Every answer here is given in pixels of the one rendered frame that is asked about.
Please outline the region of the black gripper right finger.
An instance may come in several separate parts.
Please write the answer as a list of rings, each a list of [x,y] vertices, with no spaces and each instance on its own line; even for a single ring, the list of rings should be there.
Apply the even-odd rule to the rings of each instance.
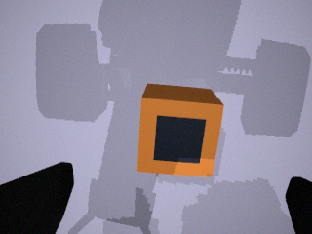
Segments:
[[[296,234],[312,234],[312,182],[293,176],[286,190],[286,206]]]

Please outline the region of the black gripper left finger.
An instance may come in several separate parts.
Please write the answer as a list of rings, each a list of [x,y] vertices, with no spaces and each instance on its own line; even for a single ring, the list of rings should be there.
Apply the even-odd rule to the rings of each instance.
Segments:
[[[55,234],[73,184],[71,163],[0,184],[0,234]]]

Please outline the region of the orange block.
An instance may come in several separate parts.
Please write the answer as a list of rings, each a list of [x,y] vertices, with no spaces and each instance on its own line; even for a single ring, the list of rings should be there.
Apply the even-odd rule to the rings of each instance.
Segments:
[[[204,87],[148,83],[141,97],[137,171],[212,176],[223,104]]]

